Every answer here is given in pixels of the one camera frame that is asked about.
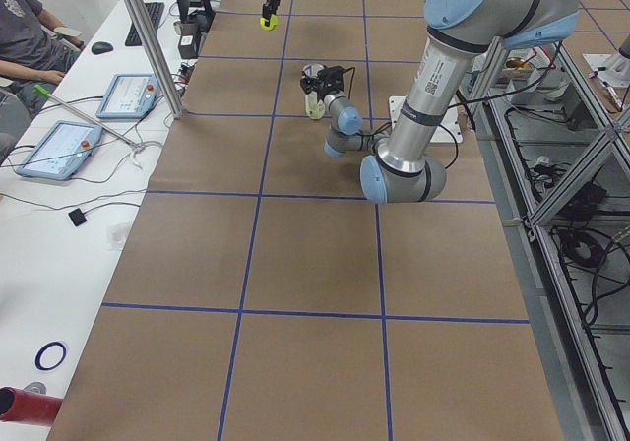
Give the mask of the white blue tennis ball can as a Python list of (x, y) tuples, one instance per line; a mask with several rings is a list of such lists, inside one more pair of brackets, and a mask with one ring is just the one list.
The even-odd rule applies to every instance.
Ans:
[[(301, 78), (309, 79), (310, 77), (316, 77), (319, 71), (322, 70), (323, 68), (324, 66), (318, 63), (307, 64), (302, 69)], [(314, 93), (304, 94), (305, 104), (306, 104), (306, 101), (315, 101), (315, 100), (320, 100), (320, 99), (318, 99)]]

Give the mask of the black box on table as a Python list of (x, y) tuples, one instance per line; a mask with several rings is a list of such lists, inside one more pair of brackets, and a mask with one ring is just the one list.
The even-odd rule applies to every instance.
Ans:
[(178, 51), (184, 60), (196, 59), (201, 48), (202, 32), (198, 23), (179, 25)]

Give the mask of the upper teach pendant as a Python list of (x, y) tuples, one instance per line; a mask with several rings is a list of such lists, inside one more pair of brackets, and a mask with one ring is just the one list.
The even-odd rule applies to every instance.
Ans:
[(154, 74), (117, 74), (101, 100), (96, 117), (115, 121), (141, 119), (154, 107), (159, 93)]

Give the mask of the teach pendant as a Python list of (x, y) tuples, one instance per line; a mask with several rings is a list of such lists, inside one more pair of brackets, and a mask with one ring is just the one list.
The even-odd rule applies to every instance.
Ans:
[(68, 180), (100, 144), (102, 132), (96, 124), (58, 121), (21, 160), (16, 173), (27, 178)]
[(141, 119), (154, 107), (159, 93), (154, 74), (117, 74), (101, 100), (96, 117), (115, 121)]

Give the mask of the black computer mouse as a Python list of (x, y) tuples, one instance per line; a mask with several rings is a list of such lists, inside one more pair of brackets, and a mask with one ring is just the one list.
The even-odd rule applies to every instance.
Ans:
[(95, 42), (91, 47), (91, 52), (94, 55), (108, 53), (108, 52), (111, 52), (112, 50), (113, 50), (113, 45), (105, 41)]

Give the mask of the seated person grey shirt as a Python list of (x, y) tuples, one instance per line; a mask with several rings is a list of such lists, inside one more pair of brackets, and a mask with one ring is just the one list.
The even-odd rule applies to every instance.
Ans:
[(31, 116), (47, 102), (35, 86), (54, 91), (84, 47), (76, 36), (65, 45), (50, 35), (63, 26), (38, 0), (1, 0), (1, 76)]

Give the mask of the lower teach pendant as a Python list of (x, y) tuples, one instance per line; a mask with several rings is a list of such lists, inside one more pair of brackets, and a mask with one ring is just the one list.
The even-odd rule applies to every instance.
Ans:
[(102, 132), (96, 124), (58, 121), (21, 160), (16, 173), (27, 178), (68, 180), (100, 144)]

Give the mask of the small black square pad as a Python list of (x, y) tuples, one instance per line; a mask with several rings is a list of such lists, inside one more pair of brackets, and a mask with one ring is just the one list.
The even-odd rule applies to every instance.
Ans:
[(74, 227), (81, 226), (88, 221), (86, 214), (80, 208), (70, 211), (68, 213), (68, 218)]

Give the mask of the red cylinder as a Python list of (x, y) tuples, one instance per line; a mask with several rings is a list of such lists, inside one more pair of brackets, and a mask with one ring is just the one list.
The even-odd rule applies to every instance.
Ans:
[(3, 387), (1, 420), (37, 426), (52, 426), (63, 400), (32, 391)]

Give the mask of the aluminium frame post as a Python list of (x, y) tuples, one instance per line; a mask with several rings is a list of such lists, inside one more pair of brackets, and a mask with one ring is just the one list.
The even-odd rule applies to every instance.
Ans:
[(144, 0), (123, 0), (130, 15), (131, 21), (137, 29), (145, 53), (157, 77), (166, 103), (172, 117), (180, 119), (183, 113), (183, 104), (177, 91), (166, 59), (158, 41), (156, 30), (151, 23)]

